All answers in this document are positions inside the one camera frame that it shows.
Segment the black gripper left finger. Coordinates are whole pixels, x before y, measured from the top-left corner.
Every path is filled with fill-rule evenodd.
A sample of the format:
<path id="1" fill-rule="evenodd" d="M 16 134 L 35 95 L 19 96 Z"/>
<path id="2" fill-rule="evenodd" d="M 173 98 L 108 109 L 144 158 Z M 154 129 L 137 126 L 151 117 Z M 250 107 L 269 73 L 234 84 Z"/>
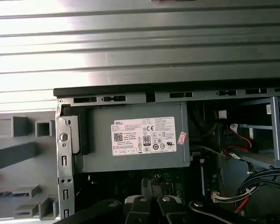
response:
<path id="1" fill-rule="evenodd" d="M 106 199 L 59 221 L 61 224 L 151 224 L 152 199 L 130 196 L 131 203 Z"/>

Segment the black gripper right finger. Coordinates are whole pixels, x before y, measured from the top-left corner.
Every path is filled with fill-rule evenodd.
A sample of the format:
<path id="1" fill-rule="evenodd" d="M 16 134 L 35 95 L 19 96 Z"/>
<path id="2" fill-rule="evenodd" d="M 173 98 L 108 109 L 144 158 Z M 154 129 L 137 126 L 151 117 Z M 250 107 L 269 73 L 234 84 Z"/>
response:
<path id="1" fill-rule="evenodd" d="M 172 196 L 157 199 L 162 216 L 169 224 L 255 224 L 256 221 L 225 210 L 213 203 L 178 203 Z"/>

